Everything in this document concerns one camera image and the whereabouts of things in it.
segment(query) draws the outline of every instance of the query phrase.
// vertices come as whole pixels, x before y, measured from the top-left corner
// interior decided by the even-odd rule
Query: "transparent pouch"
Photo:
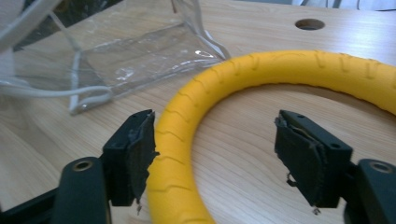
[[[2,0],[0,8],[0,94],[70,96],[72,114],[230,57],[204,30],[197,0]]]

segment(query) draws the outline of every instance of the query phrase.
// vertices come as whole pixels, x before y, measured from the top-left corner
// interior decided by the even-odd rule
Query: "light wood tabletop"
[[[396,66],[396,15],[389,12],[200,1],[205,28],[232,56],[282,49],[320,49]],[[316,19],[316,31],[295,22]],[[0,204],[7,210],[59,184],[70,161],[98,157],[131,114],[151,108],[159,118],[192,75],[147,86],[77,116],[67,99],[0,96]],[[192,164],[205,204],[218,223],[343,223],[345,203],[315,216],[286,183],[276,157],[279,109],[304,114],[363,158],[396,163],[396,117],[349,95],[303,85],[264,85],[237,92],[209,111],[195,135]],[[136,206],[113,207],[113,223],[150,223],[146,195]]]

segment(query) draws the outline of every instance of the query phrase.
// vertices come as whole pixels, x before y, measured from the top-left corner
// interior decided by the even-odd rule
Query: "wooden table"
[[[396,65],[396,15],[388,12],[202,0],[205,28],[233,56],[253,51],[322,49]],[[325,27],[300,30],[318,19]],[[7,210],[57,187],[63,167],[99,156],[108,137],[132,113],[163,108],[191,76],[153,84],[112,103],[71,117],[66,99],[0,97],[0,203]],[[396,118],[369,103],[321,88],[266,85],[237,92],[204,118],[192,162],[202,197],[218,223],[343,223],[338,209],[312,214],[285,180],[276,157],[274,118],[279,109],[317,122],[362,158],[396,163]],[[146,196],[133,208],[112,208],[114,223],[150,223]]]

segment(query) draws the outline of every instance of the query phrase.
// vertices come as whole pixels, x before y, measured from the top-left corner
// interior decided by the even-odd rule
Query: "yellow hose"
[[[149,167],[153,223],[215,223],[195,186],[191,143],[205,113],[235,91],[270,83],[307,84],[351,94],[396,115],[396,67],[313,50],[253,53],[207,69],[179,90],[163,111]]]

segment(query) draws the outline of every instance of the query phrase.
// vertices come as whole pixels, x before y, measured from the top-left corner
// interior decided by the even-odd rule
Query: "curved yellow foam tube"
[[[253,53],[207,69],[179,90],[155,131],[161,153],[149,167],[153,223],[214,223],[195,186],[191,143],[201,118],[235,91],[269,83],[307,84],[351,94],[396,115],[396,68],[313,50]]]

